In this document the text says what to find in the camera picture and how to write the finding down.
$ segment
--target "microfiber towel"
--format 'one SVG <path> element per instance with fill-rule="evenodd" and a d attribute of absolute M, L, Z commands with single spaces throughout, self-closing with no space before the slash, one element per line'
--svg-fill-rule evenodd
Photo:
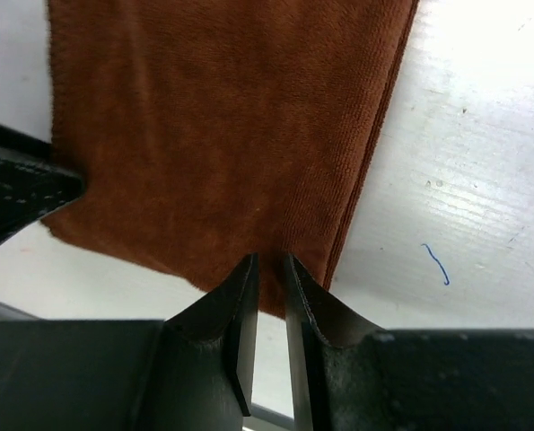
<path fill-rule="evenodd" d="M 247 253 L 330 287 L 417 0 L 48 0 L 66 242 L 204 290 Z"/>

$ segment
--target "white wooden surface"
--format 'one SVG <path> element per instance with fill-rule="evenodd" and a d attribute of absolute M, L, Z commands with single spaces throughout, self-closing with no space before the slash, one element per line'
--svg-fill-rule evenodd
<path fill-rule="evenodd" d="M 0 122 L 49 139 L 46 37 L 41 0 L 0 0 Z M 333 293 L 389 328 L 534 327 L 534 0 L 422 1 Z M 45 318 L 200 295 L 41 225 L 0 248 L 0 301 Z M 258 330 L 254 402 L 292 416 L 284 323 Z"/>

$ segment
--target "blue line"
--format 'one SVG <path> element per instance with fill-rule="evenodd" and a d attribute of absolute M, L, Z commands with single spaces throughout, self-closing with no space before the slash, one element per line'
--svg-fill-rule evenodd
<path fill-rule="evenodd" d="M 446 274 L 446 269 L 444 269 L 444 267 L 442 266 L 442 263 L 440 263 L 438 258 L 436 258 L 436 256 L 434 256 L 434 253 L 432 253 L 432 250 L 430 250 L 430 247 L 428 246 L 428 244 L 420 244 L 420 245 L 426 247 L 426 249 L 428 250 L 428 254 L 430 254 L 430 257 L 432 259 L 434 259 L 434 261 L 438 264 L 438 266 L 442 270 L 442 273 L 444 274 L 444 278 L 446 278 L 446 281 L 444 281 L 444 285 L 445 286 L 449 285 L 450 284 L 450 279 L 448 278 L 448 274 Z"/>

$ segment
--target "fabric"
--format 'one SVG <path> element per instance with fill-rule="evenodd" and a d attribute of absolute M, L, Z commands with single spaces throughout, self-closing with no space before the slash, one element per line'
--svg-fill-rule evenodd
<path fill-rule="evenodd" d="M 54 157 L 88 182 L 51 232 L 205 290 L 258 251 L 278 316 L 284 252 L 329 288 L 416 0 L 48 6 Z"/>

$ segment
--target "black plastic part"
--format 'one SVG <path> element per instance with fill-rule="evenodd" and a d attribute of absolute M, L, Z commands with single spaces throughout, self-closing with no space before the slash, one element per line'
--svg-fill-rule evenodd
<path fill-rule="evenodd" d="M 44 145 L 0 126 L 0 244 L 84 192 L 77 174 L 34 157 L 45 156 Z"/>
<path fill-rule="evenodd" d="M 239 431 L 257 310 L 251 255 L 166 322 L 0 322 L 0 430 Z"/>
<path fill-rule="evenodd" d="M 138 429 L 240 430 L 249 415 L 258 257 L 165 322 Z"/>
<path fill-rule="evenodd" d="M 295 429 L 534 429 L 534 330 L 380 330 L 285 263 Z"/>

